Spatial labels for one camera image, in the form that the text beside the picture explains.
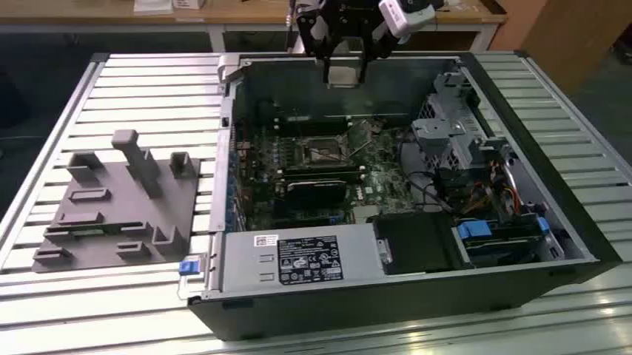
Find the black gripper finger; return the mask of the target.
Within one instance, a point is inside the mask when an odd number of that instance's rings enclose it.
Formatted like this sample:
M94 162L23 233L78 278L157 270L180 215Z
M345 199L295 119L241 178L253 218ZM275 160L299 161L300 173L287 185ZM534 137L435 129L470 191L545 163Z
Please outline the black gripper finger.
M323 83L328 83L331 56L341 42L345 25L345 6L299 6L296 26L304 54L321 61Z
M391 34L384 20L370 21L360 26L360 72L358 82L364 82L368 62L390 56L395 48L395 37Z

